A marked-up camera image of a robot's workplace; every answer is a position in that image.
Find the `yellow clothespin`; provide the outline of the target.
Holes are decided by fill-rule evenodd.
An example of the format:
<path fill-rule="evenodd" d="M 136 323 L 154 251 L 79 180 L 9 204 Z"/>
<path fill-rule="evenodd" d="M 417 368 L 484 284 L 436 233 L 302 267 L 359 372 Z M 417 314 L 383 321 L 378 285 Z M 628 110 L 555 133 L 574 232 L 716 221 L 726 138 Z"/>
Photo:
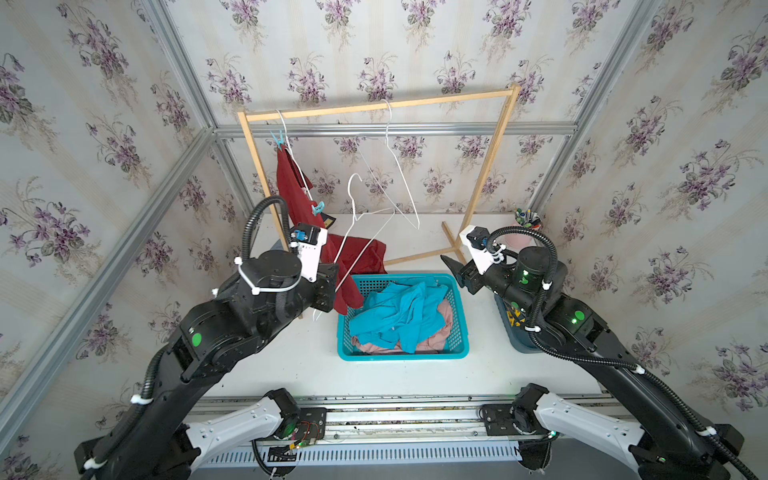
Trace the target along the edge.
<path fill-rule="evenodd" d="M 507 319 L 511 327 L 518 328 L 521 326 L 520 315 L 521 311 L 515 308 L 508 309 L 506 311 Z"/>

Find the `pink t-shirt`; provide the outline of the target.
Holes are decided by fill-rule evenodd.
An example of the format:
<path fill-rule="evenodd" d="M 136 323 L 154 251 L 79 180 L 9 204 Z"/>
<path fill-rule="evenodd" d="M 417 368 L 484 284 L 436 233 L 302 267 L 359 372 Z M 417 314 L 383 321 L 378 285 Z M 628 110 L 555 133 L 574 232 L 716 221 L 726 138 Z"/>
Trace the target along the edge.
<path fill-rule="evenodd" d="M 437 307 L 437 311 L 444 320 L 444 326 L 434 335 L 419 343 L 416 347 L 416 353 L 437 354 L 443 351 L 446 342 L 453 328 L 454 314 L 450 302 L 444 299 Z M 368 355 L 394 355 L 403 353 L 400 343 L 394 348 L 388 349 L 379 347 L 372 343 L 362 344 L 357 337 L 352 338 L 352 345 L 359 351 Z"/>

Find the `teal t-shirt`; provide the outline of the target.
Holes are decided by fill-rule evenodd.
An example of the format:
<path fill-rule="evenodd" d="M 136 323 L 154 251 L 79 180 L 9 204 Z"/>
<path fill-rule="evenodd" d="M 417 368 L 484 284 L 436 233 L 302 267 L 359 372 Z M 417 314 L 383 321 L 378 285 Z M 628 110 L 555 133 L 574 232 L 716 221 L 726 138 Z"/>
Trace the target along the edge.
<path fill-rule="evenodd" d="M 446 285 L 434 282 L 392 282 L 371 293 L 362 310 L 349 321 L 351 339 L 357 337 L 362 344 L 388 349 L 400 343 L 404 354 L 417 354 L 417 345 L 444 326 L 437 307 L 448 292 Z"/>

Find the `white hanger of red shirt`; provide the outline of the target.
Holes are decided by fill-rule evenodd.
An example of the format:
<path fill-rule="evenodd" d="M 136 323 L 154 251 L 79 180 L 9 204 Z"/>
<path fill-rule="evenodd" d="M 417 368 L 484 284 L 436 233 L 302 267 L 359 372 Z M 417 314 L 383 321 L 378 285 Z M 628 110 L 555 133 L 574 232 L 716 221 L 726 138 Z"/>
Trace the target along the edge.
<path fill-rule="evenodd" d="M 293 161 L 293 164 L 295 165 L 295 167 L 298 170 L 299 178 L 301 179 L 302 184 L 303 184 L 303 190 L 304 190 L 306 196 L 308 197 L 308 199 L 310 201 L 314 201 L 314 198 L 313 198 L 312 193 L 311 193 L 311 188 L 309 187 L 308 182 L 307 182 L 306 175 L 304 174 L 304 172 L 302 170 L 302 167 L 299 164 L 299 162 L 297 161 L 296 155 L 294 154 L 294 151 L 293 151 L 293 148 L 292 148 L 292 143 L 291 143 L 291 140 L 290 140 L 289 130 L 287 128 L 287 124 L 286 124 L 286 121 L 285 121 L 285 117 L 284 117 L 283 113 L 279 109 L 276 109 L 276 113 L 278 115 L 278 118 L 279 118 L 280 123 L 282 125 L 282 130 L 284 132 L 284 143 L 285 143 L 285 145 L 287 147 L 288 153 L 290 155 L 291 160 Z"/>

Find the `white wire hanger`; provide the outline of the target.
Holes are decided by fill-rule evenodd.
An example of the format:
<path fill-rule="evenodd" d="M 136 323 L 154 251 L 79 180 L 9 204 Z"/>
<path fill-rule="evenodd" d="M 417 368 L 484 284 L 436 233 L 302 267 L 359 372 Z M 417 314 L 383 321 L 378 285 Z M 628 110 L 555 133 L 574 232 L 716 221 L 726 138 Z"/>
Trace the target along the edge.
<path fill-rule="evenodd" d="M 384 145 L 387 149 L 387 151 L 390 153 L 395 166 L 397 167 L 397 172 L 399 173 L 400 179 L 402 180 L 403 186 L 405 188 L 408 200 L 410 201 L 410 207 L 411 212 L 406 213 L 396 201 L 394 201 L 388 193 L 388 189 L 383 186 L 383 183 L 381 182 L 380 177 L 374 172 L 373 166 L 368 161 L 367 157 L 360 152 L 359 156 L 360 159 L 363 161 L 364 165 L 366 166 L 370 178 L 374 181 L 374 184 L 377 187 L 377 190 L 384 196 L 384 198 L 388 201 L 388 203 L 392 206 L 393 213 L 399 214 L 401 217 L 403 217 L 406 222 L 416 231 L 419 231 L 421 229 L 421 218 L 418 211 L 418 208 L 416 206 L 415 200 L 413 198 L 413 194 L 411 192 L 410 186 L 408 184 L 407 178 L 405 176 L 405 172 L 403 170 L 402 164 L 400 162 L 400 158 L 398 157 L 397 153 L 393 149 L 393 147 L 390 145 L 389 142 L 389 133 L 390 133 L 390 126 L 393 120 L 393 108 L 391 102 L 387 98 L 380 99 L 378 101 L 379 106 L 385 106 L 388 118 L 387 122 L 385 123 L 385 132 L 384 132 Z"/>

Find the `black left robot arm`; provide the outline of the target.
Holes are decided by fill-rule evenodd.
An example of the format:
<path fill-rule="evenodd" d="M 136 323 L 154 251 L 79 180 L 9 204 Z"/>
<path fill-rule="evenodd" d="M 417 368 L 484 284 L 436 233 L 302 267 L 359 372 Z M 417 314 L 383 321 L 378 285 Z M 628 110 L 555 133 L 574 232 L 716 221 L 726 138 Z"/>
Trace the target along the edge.
<path fill-rule="evenodd" d="M 288 205 L 278 195 L 254 207 L 234 273 L 154 354 L 141 391 L 115 427 L 76 448 L 82 478 L 187 479 L 218 454 L 297 421 L 300 409 L 284 388 L 214 420 L 185 421 L 208 390 L 306 310 L 332 311 L 339 267 L 320 260 L 327 232 L 288 222 Z"/>

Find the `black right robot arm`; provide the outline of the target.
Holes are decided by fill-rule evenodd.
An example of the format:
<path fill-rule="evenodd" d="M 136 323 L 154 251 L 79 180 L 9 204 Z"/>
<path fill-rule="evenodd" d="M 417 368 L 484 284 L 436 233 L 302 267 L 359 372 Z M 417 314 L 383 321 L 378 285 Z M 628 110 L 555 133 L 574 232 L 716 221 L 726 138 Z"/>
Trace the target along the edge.
<path fill-rule="evenodd" d="M 441 259 L 470 294 L 492 291 L 511 325 L 541 352 L 578 365 L 632 415 L 615 420 L 530 383 L 509 408 L 523 434 L 564 434 L 623 463 L 642 479 L 728 479 L 755 473 L 740 459 L 743 435 L 713 424 L 646 368 L 585 302 L 563 292 L 568 273 L 555 244 L 531 228 L 469 225 L 459 235 L 471 259 Z"/>

